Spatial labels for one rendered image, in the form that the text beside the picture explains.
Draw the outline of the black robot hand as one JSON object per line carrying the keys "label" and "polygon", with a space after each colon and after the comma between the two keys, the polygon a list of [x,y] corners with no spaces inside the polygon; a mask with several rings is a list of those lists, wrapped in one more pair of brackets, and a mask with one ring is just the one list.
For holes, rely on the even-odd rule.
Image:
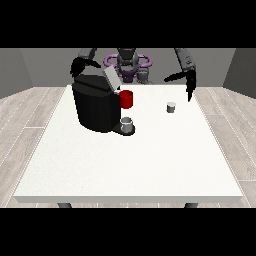
{"label": "black robot hand", "polygon": [[71,76],[73,78],[77,77],[84,71],[86,66],[92,66],[95,68],[101,67],[101,65],[94,60],[85,59],[82,57],[76,57],[71,64],[71,70],[70,70]]}
{"label": "black robot hand", "polygon": [[196,71],[188,70],[186,72],[179,72],[172,75],[169,75],[164,79],[165,82],[176,81],[179,79],[186,79],[186,92],[188,100],[191,100],[193,91],[196,89]]}

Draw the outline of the pale grey machine lid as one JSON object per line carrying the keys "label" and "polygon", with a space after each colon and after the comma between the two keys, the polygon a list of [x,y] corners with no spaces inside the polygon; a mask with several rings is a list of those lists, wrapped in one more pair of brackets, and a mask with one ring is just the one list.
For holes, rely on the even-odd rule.
{"label": "pale grey machine lid", "polygon": [[119,79],[116,70],[113,66],[109,66],[103,70],[103,74],[106,77],[109,86],[113,91],[116,91],[120,85],[122,84],[121,80]]}

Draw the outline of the black coffee machine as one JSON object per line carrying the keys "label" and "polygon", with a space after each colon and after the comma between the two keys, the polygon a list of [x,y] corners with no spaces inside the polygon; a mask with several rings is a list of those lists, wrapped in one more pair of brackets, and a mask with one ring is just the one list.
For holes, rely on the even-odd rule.
{"label": "black coffee machine", "polygon": [[107,79],[98,75],[78,75],[74,78],[72,91],[79,122],[94,132],[116,132],[123,136],[135,133],[121,131],[120,92],[111,90]]}

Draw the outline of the red pod holder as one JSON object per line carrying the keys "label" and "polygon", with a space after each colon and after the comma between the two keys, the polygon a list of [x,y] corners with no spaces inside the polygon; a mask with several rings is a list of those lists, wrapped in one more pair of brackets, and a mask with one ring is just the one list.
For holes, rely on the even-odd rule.
{"label": "red pod holder", "polygon": [[130,90],[122,90],[119,93],[120,107],[123,109],[129,109],[133,106],[133,92]]}

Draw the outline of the small grey cup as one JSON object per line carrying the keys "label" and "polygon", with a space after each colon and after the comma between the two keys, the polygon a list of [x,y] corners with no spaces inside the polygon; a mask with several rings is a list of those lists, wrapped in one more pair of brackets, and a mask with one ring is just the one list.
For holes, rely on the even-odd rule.
{"label": "small grey cup", "polygon": [[124,133],[129,133],[133,129],[133,121],[130,117],[123,117],[120,120],[120,124],[121,124],[121,131]]}

